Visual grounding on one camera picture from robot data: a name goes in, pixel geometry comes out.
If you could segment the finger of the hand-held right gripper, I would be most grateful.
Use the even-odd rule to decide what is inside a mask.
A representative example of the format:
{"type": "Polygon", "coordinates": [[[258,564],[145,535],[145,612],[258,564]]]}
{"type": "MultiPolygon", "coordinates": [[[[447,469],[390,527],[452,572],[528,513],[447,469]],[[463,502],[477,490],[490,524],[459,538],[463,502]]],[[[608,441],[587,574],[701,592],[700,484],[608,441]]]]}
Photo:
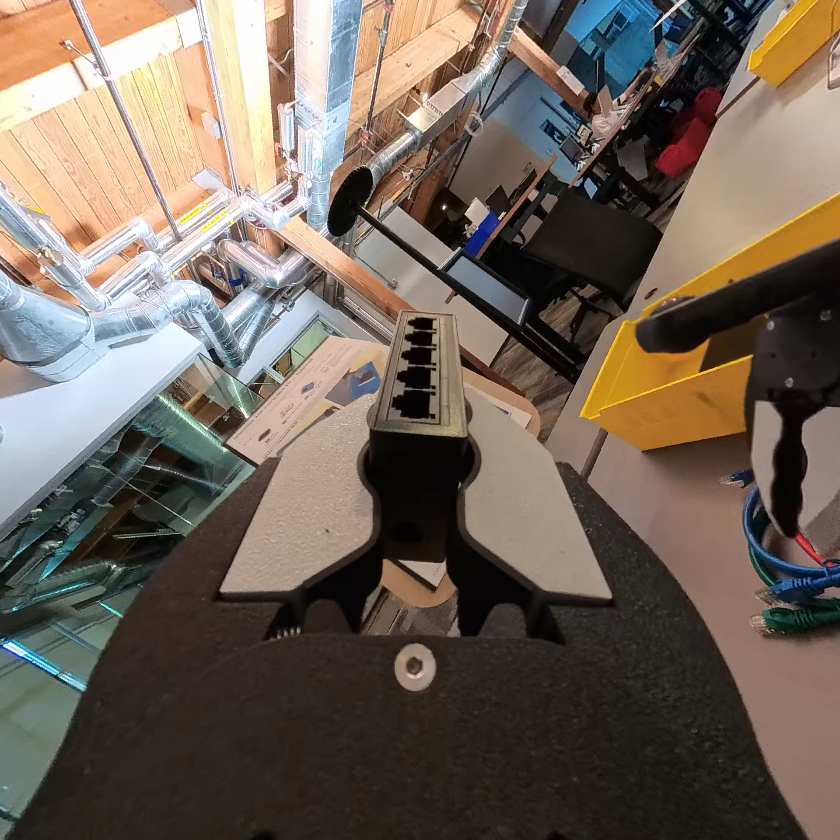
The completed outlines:
{"type": "Polygon", "coordinates": [[[826,407],[802,429],[805,475],[798,525],[803,536],[839,535],[839,408],[826,407]]]}
{"type": "Polygon", "coordinates": [[[754,483],[759,490],[765,511],[776,531],[786,536],[772,511],[772,484],[774,481],[773,456],[783,432],[782,417],[774,404],[756,402],[752,411],[751,462],[754,483]]]}

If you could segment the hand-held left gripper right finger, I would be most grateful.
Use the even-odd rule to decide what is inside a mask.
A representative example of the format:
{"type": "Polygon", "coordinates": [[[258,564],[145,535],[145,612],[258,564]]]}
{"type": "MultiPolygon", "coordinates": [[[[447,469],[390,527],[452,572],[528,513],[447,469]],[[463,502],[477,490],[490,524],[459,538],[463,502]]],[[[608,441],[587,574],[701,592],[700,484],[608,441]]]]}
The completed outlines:
{"type": "Polygon", "coordinates": [[[613,594],[553,457],[481,392],[467,392],[472,467],[457,497],[460,619],[513,604],[609,606],[613,594]]]}

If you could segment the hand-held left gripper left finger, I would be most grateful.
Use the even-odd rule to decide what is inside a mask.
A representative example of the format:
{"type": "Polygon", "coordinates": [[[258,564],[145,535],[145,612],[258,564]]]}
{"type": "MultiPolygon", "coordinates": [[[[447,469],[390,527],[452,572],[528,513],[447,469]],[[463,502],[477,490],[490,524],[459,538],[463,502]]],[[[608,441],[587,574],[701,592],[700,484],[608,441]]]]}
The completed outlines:
{"type": "Polygon", "coordinates": [[[320,600],[360,622],[382,577],[381,526],[365,483],[363,396],[285,447],[219,588],[227,602],[278,602],[299,614],[320,600]]]}

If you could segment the yellow plastic bin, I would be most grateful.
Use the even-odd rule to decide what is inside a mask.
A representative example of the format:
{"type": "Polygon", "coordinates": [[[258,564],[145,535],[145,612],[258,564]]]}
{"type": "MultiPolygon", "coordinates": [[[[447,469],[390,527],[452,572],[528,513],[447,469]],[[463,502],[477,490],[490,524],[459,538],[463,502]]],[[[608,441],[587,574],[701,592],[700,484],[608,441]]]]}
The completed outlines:
{"type": "Polygon", "coordinates": [[[752,52],[748,69],[777,88],[838,31],[838,1],[795,2],[752,52]]]}
{"type": "MultiPolygon", "coordinates": [[[[688,281],[663,300],[698,297],[835,239],[839,195],[777,228],[688,281]]],[[[638,450],[739,434],[758,323],[731,329],[683,354],[646,353],[641,319],[625,321],[602,364],[581,417],[638,450]]]]}

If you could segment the black ethernet switch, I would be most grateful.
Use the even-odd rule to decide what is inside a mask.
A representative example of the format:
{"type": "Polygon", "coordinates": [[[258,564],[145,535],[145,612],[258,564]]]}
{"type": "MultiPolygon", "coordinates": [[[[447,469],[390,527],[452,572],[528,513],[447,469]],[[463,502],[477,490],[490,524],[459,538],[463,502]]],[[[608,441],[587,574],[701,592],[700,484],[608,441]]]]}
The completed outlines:
{"type": "Polygon", "coordinates": [[[469,419],[455,317],[401,311],[364,456],[385,560],[445,562],[459,487],[474,463],[469,419]]]}

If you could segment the printed instruction poster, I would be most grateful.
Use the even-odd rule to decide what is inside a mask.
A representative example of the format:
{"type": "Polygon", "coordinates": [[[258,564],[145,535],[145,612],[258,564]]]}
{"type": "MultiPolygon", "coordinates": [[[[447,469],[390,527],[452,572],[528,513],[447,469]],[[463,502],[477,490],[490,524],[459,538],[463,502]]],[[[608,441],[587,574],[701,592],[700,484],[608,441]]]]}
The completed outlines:
{"type": "Polygon", "coordinates": [[[231,435],[226,448],[253,466],[278,456],[311,425],[375,394],[390,349],[359,339],[325,339],[231,435]]]}

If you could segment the black framed sign stand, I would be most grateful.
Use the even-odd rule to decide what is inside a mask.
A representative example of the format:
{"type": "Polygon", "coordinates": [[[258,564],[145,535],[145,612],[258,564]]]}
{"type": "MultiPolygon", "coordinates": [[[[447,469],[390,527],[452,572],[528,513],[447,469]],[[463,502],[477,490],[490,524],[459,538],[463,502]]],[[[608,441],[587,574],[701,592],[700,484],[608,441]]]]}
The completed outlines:
{"type": "Polygon", "coordinates": [[[541,362],[548,365],[557,375],[563,377],[567,382],[575,384],[578,382],[581,368],[585,364],[585,354],[576,344],[564,338],[543,321],[536,302],[532,298],[530,299],[532,308],[527,322],[521,328],[518,328],[516,324],[508,324],[504,321],[499,322],[489,318],[468,300],[467,302],[498,327],[504,329],[509,336],[518,341],[521,346],[540,359],[541,362]]]}
{"type": "Polygon", "coordinates": [[[451,291],[465,297],[489,318],[516,324],[518,328],[527,322],[531,299],[463,249],[443,262],[437,273],[451,291]]]}

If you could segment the black mesh chair back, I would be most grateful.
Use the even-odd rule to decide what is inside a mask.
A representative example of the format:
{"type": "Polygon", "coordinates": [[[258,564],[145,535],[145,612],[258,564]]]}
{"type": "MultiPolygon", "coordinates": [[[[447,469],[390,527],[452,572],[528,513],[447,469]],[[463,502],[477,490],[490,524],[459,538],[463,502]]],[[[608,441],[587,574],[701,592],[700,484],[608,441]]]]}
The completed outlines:
{"type": "Polygon", "coordinates": [[[538,312],[561,299],[577,300],[574,342],[587,313],[607,314],[599,300],[628,309],[662,237],[646,218],[565,189],[526,244],[505,243],[499,235],[484,261],[524,291],[538,312]]]}

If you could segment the red bag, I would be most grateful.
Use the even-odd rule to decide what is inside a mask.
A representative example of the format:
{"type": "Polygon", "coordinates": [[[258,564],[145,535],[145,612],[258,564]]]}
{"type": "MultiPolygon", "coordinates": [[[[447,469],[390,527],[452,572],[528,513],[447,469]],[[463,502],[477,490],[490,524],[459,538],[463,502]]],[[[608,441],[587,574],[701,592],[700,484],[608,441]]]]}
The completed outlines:
{"type": "Polygon", "coordinates": [[[697,164],[716,121],[722,93],[714,87],[700,90],[692,105],[671,121],[670,142],[654,163],[655,169],[676,179],[697,164]]]}

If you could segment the wooden column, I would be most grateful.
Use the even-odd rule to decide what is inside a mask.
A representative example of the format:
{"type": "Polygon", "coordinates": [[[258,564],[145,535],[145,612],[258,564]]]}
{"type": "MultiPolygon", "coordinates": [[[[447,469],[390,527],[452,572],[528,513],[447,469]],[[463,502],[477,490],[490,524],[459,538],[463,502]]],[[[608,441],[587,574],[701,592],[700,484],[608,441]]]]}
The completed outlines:
{"type": "MultiPolygon", "coordinates": [[[[303,255],[326,275],[335,278],[340,285],[352,293],[354,298],[359,299],[364,309],[370,310],[384,324],[393,325],[401,311],[413,308],[409,302],[403,300],[368,269],[344,254],[339,246],[317,234],[299,217],[293,218],[279,232],[272,232],[272,234],[303,255]]],[[[501,341],[505,342],[508,333],[504,329],[493,324],[488,316],[478,312],[475,307],[457,300],[451,301],[448,305],[434,302],[432,312],[466,316],[465,327],[458,326],[460,355],[465,366],[510,392],[525,397],[521,389],[474,353],[474,349],[487,348],[488,333],[498,333],[501,341]]]]}

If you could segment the wooden desk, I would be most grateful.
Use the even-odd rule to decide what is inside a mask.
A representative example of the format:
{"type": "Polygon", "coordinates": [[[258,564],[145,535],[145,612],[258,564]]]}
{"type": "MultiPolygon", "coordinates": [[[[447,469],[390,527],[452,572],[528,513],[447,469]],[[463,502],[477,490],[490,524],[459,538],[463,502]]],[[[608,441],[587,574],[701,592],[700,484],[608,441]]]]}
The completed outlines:
{"type": "Polygon", "coordinates": [[[550,173],[551,167],[557,160],[558,155],[558,152],[555,152],[546,162],[541,164],[540,167],[537,170],[535,170],[533,177],[526,178],[524,187],[520,190],[520,193],[518,194],[517,201],[511,206],[511,209],[509,209],[507,214],[503,216],[499,224],[493,229],[493,231],[488,235],[486,240],[481,244],[481,247],[474,254],[475,259],[481,259],[481,257],[487,252],[490,244],[500,234],[502,229],[512,222],[519,208],[529,198],[531,192],[533,190],[536,190],[544,176],[550,173]]]}
{"type": "Polygon", "coordinates": [[[588,177],[593,177],[596,166],[606,162],[606,158],[613,150],[614,143],[622,132],[630,126],[636,112],[642,108],[645,101],[650,99],[653,93],[662,91],[665,84],[676,76],[700,36],[701,32],[697,30],[666,62],[663,64],[655,62],[649,70],[646,70],[647,76],[644,78],[644,84],[636,85],[633,90],[633,97],[623,105],[623,110],[619,115],[620,119],[615,122],[595,152],[584,163],[582,169],[569,184],[569,188],[583,186],[588,177]]]}

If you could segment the blue plastic bin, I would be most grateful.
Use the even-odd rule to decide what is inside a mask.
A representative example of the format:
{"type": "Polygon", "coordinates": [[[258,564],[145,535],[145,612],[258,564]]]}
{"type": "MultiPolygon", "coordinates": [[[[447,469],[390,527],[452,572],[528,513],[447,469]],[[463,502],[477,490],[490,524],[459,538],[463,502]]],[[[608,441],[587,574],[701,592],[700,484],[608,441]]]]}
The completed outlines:
{"type": "Polygon", "coordinates": [[[500,223],[500,219],[493,212],[489,211],[477,225],[476,230],[473,231],[466,245],[464,251],[478,259],[483,249],[487,246],[488,240],[495,233],[500,223]]]}

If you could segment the cluster of insulated silver pipes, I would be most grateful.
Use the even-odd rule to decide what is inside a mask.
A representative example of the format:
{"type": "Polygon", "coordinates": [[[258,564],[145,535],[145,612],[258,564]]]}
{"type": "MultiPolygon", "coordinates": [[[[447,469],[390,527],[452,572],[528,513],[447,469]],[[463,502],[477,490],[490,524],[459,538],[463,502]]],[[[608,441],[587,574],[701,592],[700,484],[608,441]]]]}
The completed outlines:
{"type": "MultiPolygon", "coordinates": [[[[212,244],[216,234],[216,223],[222,225],[219,230],[227,232],[232,227],[235,219],[234,209],[242,209],[247,212],[258,210],[262,205],[257,206],[259,201],[255,198],[248,207],[235,206],[235,200],[216,192],[203,203],[196,205],[189,213],[177,220],[178,233],[183,236],[181,242],[175,242],[175,235],[169,233],[156,234],[147,224],[143,217],[136,217],[125,223],[113,233],[110,238],[103,239],[100,245],[94,245],[92,250],[84,254],[77,253],[67,245],[63,237],[52,230],[49,216],[30,206],[23,205],[17,201],[16,196],[9,192],[6,185],[2,183],[2,209],[9,211],[11,221],[8,225],[20,228],[17,233],[11,235],[24,240],[29,237],[32,249],[44,245],[48,248],[57,249],[59,257],[65,260],[53,268],[68,269],[69,275],[65,276],[70,285],[68,289],[74,295],[85,297],[89,292],[92,295],[93,310],[110,308],[115,302],[127,299],[127,296],[135,297],[142,295],[148,289],[161,289],[171,278],[182,268],[186,262],[195,254],[180,256],[166,256],[173,248],[178,250],[182,245],[195,245],[195,253],[203,252],[212,244]],[[44,223],[44,232],[35,230],[36,223],[44,223]],[[119,272],[111,276],[101,287],[92,287],[88,283],[89,276],[98,270],[104,262],[107,262],[118,252],[122,252],[131,244],[140,241],[145,243],[145,251],[131,263],[125,264],[119,272]]],[[[286,289],[301,286],[308,279],[313,269],[306,257],[291,253],[291,257],[283,258],[281,262],[272,261],[273,258],[266,257],[268,262],[264,268],[265,276],[260,274],[261,269],[256,263],[250,268],[243,268],[249,271],[255,279],[258,287],[266,289],[286,289]]],[[[28,301],[34,303],[36,294],[41,292],[38,288],[33,290],[24,288],[14,281],[2,270],[2,313],[23,310],[24,304],[28,301]]]]}

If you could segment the silver spiral ventilation duct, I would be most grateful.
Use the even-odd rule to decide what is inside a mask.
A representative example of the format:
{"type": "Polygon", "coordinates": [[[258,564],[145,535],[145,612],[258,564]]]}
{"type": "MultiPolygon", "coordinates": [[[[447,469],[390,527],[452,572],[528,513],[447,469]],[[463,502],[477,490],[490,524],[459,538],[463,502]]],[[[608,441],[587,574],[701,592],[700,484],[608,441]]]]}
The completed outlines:
{"type": "MultiPolygon", "coordinates": [[[[467,117],[467,119],[468,119],[467,122],[465,123],[465,130],[466,131],[471,132],[472,130],[477,130],[479,128],[479,126],[481,125],[480,110],[478,110],[476,112],[472,112],[470,110],[470,108],[476,103],[476,100],[478,99],[480,94],[485,92],[485,85],[487,84],[488,80],[493,78],[498,73],[500,68],[502,67],[504,57],[508,52],[508,48],[511,46],[511,42],[513,40],[514,35],[520,35],[521,33],[522,33],[522,30],[521,30],[520,27],[517,27],[516,30],[514,30],[514,29],[505,30],[499,36],[499,38],[497,40],[495,40],[488,47],[488,49],[485,51],[485,53],[483,54],[483,56],[481,57],[481,59],[478,61],[478,63],[476,64],[476,66],[474,68],[474,69],[479,68],[481,70],[481,75],[483,76],[483,80],[482,80],[482,83],[480,85],[478,95],[477,95],[476,99],[472,102],[472,104],[465,111],[463,111],[461,113],[461,115],[458,117],[456,122],[454,122],[451,126],[449,126],[449,128],[454,127],[455,124],[457,123],[457,121],[462,117],[467,117]]],[[[414,141],[413,141],[412,135],[405,131],[405,125],[403,125],[403,132],[401,134],[397,135],[397,137],[395,137],[390,143],[388,143],[384,148],[377,151],[373,155],[373,157],[365,164],[365,166],[373,174],[373,187],[377,187],[378,184],[380,183],[380,181],[383,179],[383,177],[388,172],[390,172],[392,169],[394,169],[406,157],[410,156],[411,154],[415,154],[422,149],[421,148],[419,151],[414,152],[413,151],[413,143],[414,143],[414,141]]]]}

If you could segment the vertical rectangular metal duct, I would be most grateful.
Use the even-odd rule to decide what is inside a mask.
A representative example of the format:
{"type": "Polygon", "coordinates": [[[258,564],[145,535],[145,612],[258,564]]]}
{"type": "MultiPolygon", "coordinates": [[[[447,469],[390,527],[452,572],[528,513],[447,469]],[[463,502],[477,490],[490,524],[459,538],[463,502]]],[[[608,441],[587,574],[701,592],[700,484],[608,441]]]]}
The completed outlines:
{"type": "Polygon", "coordinates": [[[307,223],[320,233],[344,157],[362,9],[362,1],[293,4],[297,168],[310,183],[307,223]]]}

